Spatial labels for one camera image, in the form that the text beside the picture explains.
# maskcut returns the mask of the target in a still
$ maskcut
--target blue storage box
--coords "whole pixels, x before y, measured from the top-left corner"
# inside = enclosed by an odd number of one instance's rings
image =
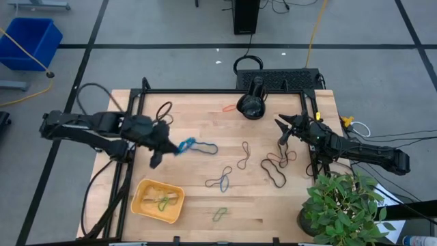
[[[49,18],[15,18],[6,33],[46,67],[62,40],[61,32]],[[5,35],[0,39],[0,62],[12,70],[44,71]]]

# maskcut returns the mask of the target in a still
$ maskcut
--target floor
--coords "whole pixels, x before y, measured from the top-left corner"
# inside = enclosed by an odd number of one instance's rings
[[[95,153],[67,141],[57,150],[38,132],[43,113],[79,112],[74,101],[68,100],[76,86],[96,82],[109,89],[128,89],[139,87],[141,78],[147,77],[153,88],[235,87],[232,64],[245,53],[249,36],[233,34],[231,12],[222,11],[229,4],[200,0],[196,8],[193,0],[76,0],[70,1],[72,10],[67,12],[16,11],[0,0],[0,27],[6,28],[16,15],[44,17],[52,18],[64,35],[49,66],[55,73],[53,89],[1,109],[11,113],[13,124],[0,142],[0,244],[17,242],[46,160],[50,164],[54,153],[27,243],[66,241],[76,235]],[[274,7],[284,11],[280,3]],[[276,14],[267,5],[259,12],[252,41],[256,48],[249,54],[261,57],[265,68],[302,68],[305,44],[321,7],[319,0],[306,7],[290,5],[289,13]],[[353,115],[374,135],[435,128],[436,8],[432,0],[328,1],[309,67],[320,69],[341,115]],[[247,61],[240,67],[255,68],[255,64]],[[25,93],[0,91],[0,103],[48,85],[41,72],[13,72],[0,65],[0,74],[1,79],[31,83]],[[89,89],[81,96],[89,112],[107,107],[108,98],[100,91]],[[411,158],[412,171],[406,176],[376,170],[421,200],[437,199],[437,183],[432,182],[437,176],[432,164],[436,148],[436,140],[402,148]],[[379,179],[388,190],[410,196]],[[428,223],[415,220],[406,224],[402,235],[429,233]]]

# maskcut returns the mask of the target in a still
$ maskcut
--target plant pot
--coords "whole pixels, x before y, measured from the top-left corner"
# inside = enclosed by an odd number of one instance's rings
[[[298,226],[309,236],[317,236],[319,232],[311,228],[311,220],[305,218],[305,209],[302,208],[297,218]]]

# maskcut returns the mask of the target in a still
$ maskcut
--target yellow cable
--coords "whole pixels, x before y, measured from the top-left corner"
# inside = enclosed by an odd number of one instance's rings
[[[38,63],[41,67],[43,67],[43,69],[45,69],[45,71],[46,72],[50,72],[51,73],[51,71],[46,67],[46,66],[44,66],[44,64],[42,64],[40,61],[38,61],[36,58],[34,58],[33,57],[33,55],[31,55],[31,54],[29,54],[17,41],[15,41],[15,39],[13,39],[11,36],[9,36],[9,34],[7,34],[6,32],[5,32],[5,30],[3,30],[2,28],[0,28],[0,32],[1,33],[3,33],[3,35],[5,35],[6,37],[8,37],[18,48],[20,48],[20,50],[22,50],[27,56],[29,56],[30,58],[32,58],[36,63]],[[26,96],[26,97],[24,97],[24,98],[22,98],[22,99],[18,99],[18,100],[14,100],[14,101],[12,101],[12,102],[5,102],[5,103],[2,103],[2,104],[0,104],[0,107],[4,107],[4,106],[8,106],[8,105],[13,105],[13,104],[15,104],[15,103],[20,103],[20,102],[22,102],[22,101],[24,101],[24,100],[27,100],[27,99],[30,99],[30,98],[33,98],[34,96],[37,96],[37,95],[40,95],[40,94],[43,94],[43,93],[45,93],[45,92],[48,92],[51,88],[52,88],[52,85],[53,85],[53,80],[52,79],[50,79],[50,83],[49,83],[49,85],[48,85],[48,87],[46,88],[46,89],[44,89],[44,90],[42,90],[41,92],[37,92],[37,93],[35,93],[35,94],[32,94],[32,95],[29,95],[29,96]]]
[[[315,35],[317,28],[319,26],[319,23],[322,19],[323,11],[325,11],[325,7],[326,7],[327,2],[328,2],[328,0],[323,0],[322,9],[320,10],[319,16],[317,17],[317,22],[315,23],[315,26],[313,29],[313,33],[311,34],[311,40],[309,41],[309,48],[308,48],[308,55],[307,55],[307,63],[305,64],[305,68],[308,68],[309,55],[311,54],[311,47],[313,46],[314,35]]]

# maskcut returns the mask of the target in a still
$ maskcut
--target yellow clamp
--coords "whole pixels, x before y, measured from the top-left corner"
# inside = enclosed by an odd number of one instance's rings
[[[343,121],[344,126],[347,128],[350,126],[350,123],[352,123],[352,121],[354,120],[354,117],[353,116],[350,116],[350,117],[342,116],[341,120]]]

